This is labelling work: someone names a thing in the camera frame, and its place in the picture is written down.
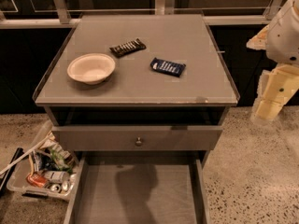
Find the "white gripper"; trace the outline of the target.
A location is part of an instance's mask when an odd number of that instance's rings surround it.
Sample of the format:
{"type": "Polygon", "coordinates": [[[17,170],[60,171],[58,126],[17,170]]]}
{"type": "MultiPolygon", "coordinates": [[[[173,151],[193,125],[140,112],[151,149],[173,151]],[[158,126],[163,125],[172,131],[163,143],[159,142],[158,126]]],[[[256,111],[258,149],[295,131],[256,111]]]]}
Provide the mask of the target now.
{"type": "Polygon", "coordinates": [[[272,71],[262,71],[251,110],[253,123],[267,124],[299,91],[299,0],[287,0],[269,26],[252,37],[246,47],[266,47],[267,57],[278,63],[272,71]]]}

